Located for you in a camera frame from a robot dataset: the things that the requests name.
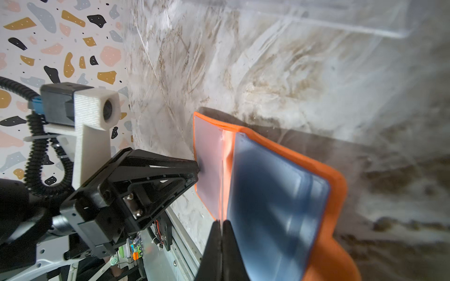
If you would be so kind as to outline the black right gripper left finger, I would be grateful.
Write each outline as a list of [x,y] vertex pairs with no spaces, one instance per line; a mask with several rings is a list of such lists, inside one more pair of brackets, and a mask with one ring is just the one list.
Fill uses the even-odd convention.
[[212,224],[195,281],[222,280],[221,240],[221,223],[220,221],[215,221]]

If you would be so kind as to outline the orange card holder wallet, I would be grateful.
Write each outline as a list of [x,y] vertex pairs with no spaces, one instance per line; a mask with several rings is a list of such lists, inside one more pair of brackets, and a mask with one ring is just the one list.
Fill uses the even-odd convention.
[[358,281],[333,233],[347,184],[334,168],[244,126],[193,116],[195,191],[229,220],[251,281]]

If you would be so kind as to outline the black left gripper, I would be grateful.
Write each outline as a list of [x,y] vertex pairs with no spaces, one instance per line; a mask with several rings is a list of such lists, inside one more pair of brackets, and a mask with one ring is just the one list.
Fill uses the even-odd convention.
[[113,255],[198,181],[194,160],[126,148],[110,161],[105,183],[76,190],[60,214],[98,258]]

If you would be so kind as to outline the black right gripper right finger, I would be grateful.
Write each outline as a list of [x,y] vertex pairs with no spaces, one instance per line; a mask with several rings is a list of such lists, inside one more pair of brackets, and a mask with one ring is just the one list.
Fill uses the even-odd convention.
[[229,220],[223,222],[222,280],[250,281],[234,235],[232,224]]

